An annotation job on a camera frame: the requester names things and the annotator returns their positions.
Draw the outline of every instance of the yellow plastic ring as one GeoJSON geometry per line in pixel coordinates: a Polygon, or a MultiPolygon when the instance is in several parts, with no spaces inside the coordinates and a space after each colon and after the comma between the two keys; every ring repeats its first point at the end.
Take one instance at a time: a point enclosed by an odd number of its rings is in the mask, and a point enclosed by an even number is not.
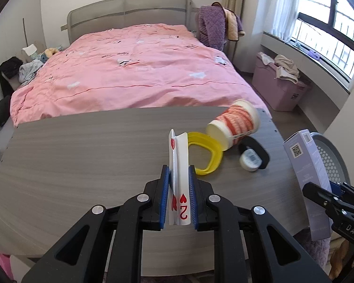
{"type": "Polygon", "coordinates": [[[207,168],[195,168],[195,173],[197,175],[207,175],[215,171],[219,167],[223,158],[222,146],[219,142],[206,134],[190,132],[188,133],[188,146],[192,144],[205,148],[211,152],[211,159],[207,168]]]}

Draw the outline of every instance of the pink duvet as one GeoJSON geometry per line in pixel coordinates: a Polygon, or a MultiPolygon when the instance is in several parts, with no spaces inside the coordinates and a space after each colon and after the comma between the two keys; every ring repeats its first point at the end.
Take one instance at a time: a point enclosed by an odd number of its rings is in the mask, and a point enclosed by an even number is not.
{"type": "Polygon", "coordinates": [[[119,108],[229,106],[267,110],[225,54],[183,25],[138,25],[87,34],[50,58],[12,95],[14,125],[119,108]]]}

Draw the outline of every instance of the bed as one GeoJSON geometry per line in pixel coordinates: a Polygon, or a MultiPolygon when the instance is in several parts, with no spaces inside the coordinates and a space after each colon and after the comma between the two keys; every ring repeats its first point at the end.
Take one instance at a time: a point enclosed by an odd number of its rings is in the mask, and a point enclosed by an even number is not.
{"type": "Polygon", "coordinates": [[[194,16],[191,0],[105,0],[71,11],[71,46],[12,95],[14,126],[121,108],[229,106],[239,98],[268,111],[226,55],[194,37],[194,16]]]}

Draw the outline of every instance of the cardboard box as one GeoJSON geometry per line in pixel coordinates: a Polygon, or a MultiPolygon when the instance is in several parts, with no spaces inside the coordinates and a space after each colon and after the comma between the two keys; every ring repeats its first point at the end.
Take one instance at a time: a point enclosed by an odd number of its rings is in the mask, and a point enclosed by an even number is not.
{"type": "MultiPolygon", "coordinates": [[[[300,189],[312,182],[331,192],[331,187],[320,153],[310,131],[301,130],[283,143],[288,158],[293,165],[300,189]]],[[[321,240],[331,236],[331,219],[325,209],[304,197],[305,208],[310,222],[312,240],[321,240]]]]}

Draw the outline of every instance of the red and white cup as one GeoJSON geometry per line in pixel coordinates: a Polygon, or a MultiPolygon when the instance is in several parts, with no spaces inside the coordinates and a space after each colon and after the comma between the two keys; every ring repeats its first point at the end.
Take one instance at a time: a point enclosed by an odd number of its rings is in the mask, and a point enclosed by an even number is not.
{"type": "Polygon", "coordinates": [[[260,126],[257,109],[246,100],[237,100],[206,127],[207,135],[228,150],[244,136],[255,133],[260,126]]]}

